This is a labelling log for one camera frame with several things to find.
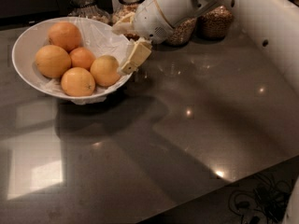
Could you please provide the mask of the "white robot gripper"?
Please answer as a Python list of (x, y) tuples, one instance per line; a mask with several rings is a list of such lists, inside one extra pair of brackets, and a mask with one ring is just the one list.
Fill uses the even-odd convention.
[(130, 41), (128, 56), (118, 73), (125, 76), (137, 71), (151, 55), (151, 42), (163, 43), (187, 19), (197, 18), (216, 6), (213, 0), (145, 0), (136, 13), (126, 14), (112, 26), (112, 32), (117, 35), (136, 32), (142, 36)]

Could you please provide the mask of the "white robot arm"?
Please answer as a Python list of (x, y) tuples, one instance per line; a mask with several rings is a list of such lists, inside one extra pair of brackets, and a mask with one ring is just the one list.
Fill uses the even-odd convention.
[[(152, 160), (155, 174), (212, 189), (147, 217), (140, 224), (298, 224), (298, 8), (288, 0), (145, 0), (134, 32), (160, 44), (175, 26), (224, 5), (255, 43), (256, 52), (225, 46), (195, 50), (192, 67), (170, 92), (180, 116), (166, 126), (180, 153), (199, 161), (194, 175), (172, 155)], [(222, 187), (212, 188), (221, 181)]]

